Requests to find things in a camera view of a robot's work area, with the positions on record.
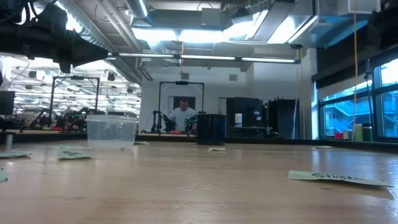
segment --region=green paper tag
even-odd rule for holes
[[[27,153],[23,152],[23,151],[0,153],[0,158],[16,158],[16,157],[22,157],[22,156],[27,156]]]
[[[3,169],[1,169],[0,170],[0,182],[7,181],[7,180],[8,180],[8,178],[6,176],[6,173],[4,172]]]
[[[375,186],[383,186],[383,187],[393,187],[391,184],[381,180],[369,180],[369,179],[361,179],[357,177],[348,177],[343,175],[332,175],[332,174],[321,174],[314,172],[302,172],[302,171],[289,171],[288,179],[295,180],[342,180],[357,184],[367,184],[367,185],[375,185]]]
[[[69,149],[69,147],[60,146],[58,149],[58,159],[88,159],[91,158],[87,152]]]

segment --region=glass wall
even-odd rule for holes
[[[371,124],[377,141],[398,141],[398,59],[375,68],[369,78],[356,86],[355,123]],[[324,97],[319,111],[321,138],[352,131],[354,87]]]
[[[356,100],[355,123],[370,123],[369,100]],[[334,136],[344,130],[352,130],[354,121],[354,100],[342,101],[325,106],[325,135]]]
[[[384,135],[398,138],[398,91],[383,93],[382,102]]]
[[[398,59],[381,66],[381,84],[383,87],[398,84]]]

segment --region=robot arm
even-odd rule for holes
[[[67,13],[53,3],[47,4],[42,13],[23,25],[21,12],[28,2],[33,0],[8,1],[9,10],[0,11],[0,52],[51,58],[60,64],[64,73],[70,73],[70,67],[102,60],[108,57],[108,51],[82,39],[76,31],[66,30]]]

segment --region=metal frame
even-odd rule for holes
[[[159,82],[159,99],[158,99],[158,105],[157,105],[157,111],[160,111],[160,97],[162,96],[162,84],[163,83],[173,83],[176,85],[189,85],[189,84],[199,84],[202,86],[202,91],[201,91],[201,110],[203,111],[203,103],[205,102],[205,83],[200,83],[200,82],[185,82],[185,81],[176,81],[176,82]],[[160,124],[162,123],[162,117],[159,116],[157,120],[157,126],[156,130],[160,134]]]
[[[49,126],[51,125],[51,120],[52,120],[52,105],[54,103],[54,90],[55,90],[55,81],[60,78],[60,79],[71,79],[71,80],[84,80],[84,79],[89,79],[89,80],[97,80],[97,89],[96,89],[96,96],[95,96],[95,110],[97,110],[98,107],[98,94],[100,92],[100,78],[98,77],[52,77],[52,88],[51,88],[51,100],[50,100],[50,114],[49,114]]]

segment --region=wooden table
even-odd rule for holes
[[[20,144],[3,159],[1,224],[398,223],[393,188],[288,180],[289,170],[381,179],[398,187],[398,156],[311,146],[150,142],[58,161],[59,144]]]

